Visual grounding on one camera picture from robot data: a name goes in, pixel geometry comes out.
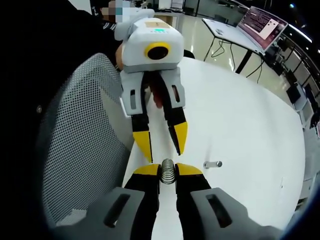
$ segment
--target cable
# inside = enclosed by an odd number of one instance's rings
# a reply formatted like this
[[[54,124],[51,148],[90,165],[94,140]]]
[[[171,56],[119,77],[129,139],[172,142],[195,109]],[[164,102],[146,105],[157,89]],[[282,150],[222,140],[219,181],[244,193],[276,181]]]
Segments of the cable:
[[[222,54],[225,53],[225,49],[224,49],[224,47],[222,46],[223,43],[224,43],[223,40],[222,40],[222,41],[219,40],[219,45],[220,45],[220,47],[218,47],[218,49],[215,50],[215,51],[212,53],[212,55],[211,55],[212,58],[216,58],[216,57],[218,57],[218,56],[220,56],[220,55],[222,55]],[[218,55],[215,56],[215,54],[216,54],[221,48],[222,48],[222,51],[223,51],[223,52],[220,52]]]
[[[264,64],[264,61],[261,58],[261,68],[260,68],[260,73],[259,73],[259,76],[258,76],[258,80],[256,81],[256,84],[259,83],[259,79],[260,79],[260,76],[261,76],[261,73],[262,73],[262,64]]]
[[[230,42],[230,52],[232,56],[232,61],[233,61],[233,71],[236,69],[236,64],[235,64],[235,58],[234,58],[234,53],[232,51],[232,43]]]
[[[211,58],[216,58],[216,57],[219,57],[220,55],[224,54],[225,53],[225,49],[224,47],[222,46],[222,44],[230,44],[230,52],[231,52],[231,56],[232,56],[232,61],[233,61],[233,66],[234,66],[234,69],[236,69],[236,64],[235,64],[235,57],[234,57],[234,52],[232,51],[232,42],[225,42],[224,40],[219,40],[219,45],[220,47],[218,47],[217,50],[215,50],[212,55],[211,55]],[[215,55],[220,49],[222,49],[222,52],[220,52],[219,54]]]
[[[262,68],[262,64],[264,63],[265,61],[262,60],[261,58],[261,64],[253,71],[251,72],[248,76],[246,76],[246,78],[250,77],[252,74],[254,74],[260,67]]]

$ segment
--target gray mesh chair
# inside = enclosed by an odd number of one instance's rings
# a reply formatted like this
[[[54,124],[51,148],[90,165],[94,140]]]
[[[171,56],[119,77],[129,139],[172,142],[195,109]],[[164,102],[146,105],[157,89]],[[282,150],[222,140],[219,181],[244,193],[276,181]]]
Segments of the gray mesh chair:
[[[121,186],[134,143],[121,92],[119,73],[98,53],[50,103],[36,145],[44,161],[42,201],[50,228]]]

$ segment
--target camera lens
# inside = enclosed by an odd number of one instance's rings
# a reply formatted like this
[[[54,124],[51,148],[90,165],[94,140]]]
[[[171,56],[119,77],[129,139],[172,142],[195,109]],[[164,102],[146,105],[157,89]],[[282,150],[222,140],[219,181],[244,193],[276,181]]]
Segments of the camera lens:
[[[156,46],[148,51],[148,57],[152,60],[160,60],[165,58],[168,53],[168,48],[164,46]]]

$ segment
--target yellow ring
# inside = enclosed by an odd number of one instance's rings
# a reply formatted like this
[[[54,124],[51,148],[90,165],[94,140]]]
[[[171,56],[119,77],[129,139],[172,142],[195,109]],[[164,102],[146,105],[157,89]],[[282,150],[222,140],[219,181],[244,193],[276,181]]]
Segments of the yellow ring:
[[[145,49],[144,49],[144,56],[146,56],[148,59],[148,53],[151,49],[154,49],[156,47],[164,47],[168,50],[168,54],[170,53],[170,45],[166,42],[153,42],[153,43],[150,43]]]

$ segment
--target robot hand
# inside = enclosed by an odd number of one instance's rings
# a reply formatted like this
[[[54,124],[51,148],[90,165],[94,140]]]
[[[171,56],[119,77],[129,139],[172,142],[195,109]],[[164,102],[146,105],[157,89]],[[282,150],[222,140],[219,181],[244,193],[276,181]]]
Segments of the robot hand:
[[[122,102],[132,119],[133,137],[149,162],[153,162],[145,89],[152,84],[159,92],[169,132],[179,155],[184,152],[188,125],[183,107],[179,62],[184,55],[183,36],[154,18],[152,9],[130,9],[128,21],[117,24],[115,39],[122,43],[123,71],[120,73]]]
[[[55,227],[53,234],[61,240],[151,240],[159,211],[160,181],[175,183],[171,197],[176,197],[184,240],[280,237],[280,230],[258,225],[240,202],[220,188],[211,188],[200,169],[170,159],[161,165],[139,167],[124,188],[116,187],[100,197],[88,207],[85,218]]]

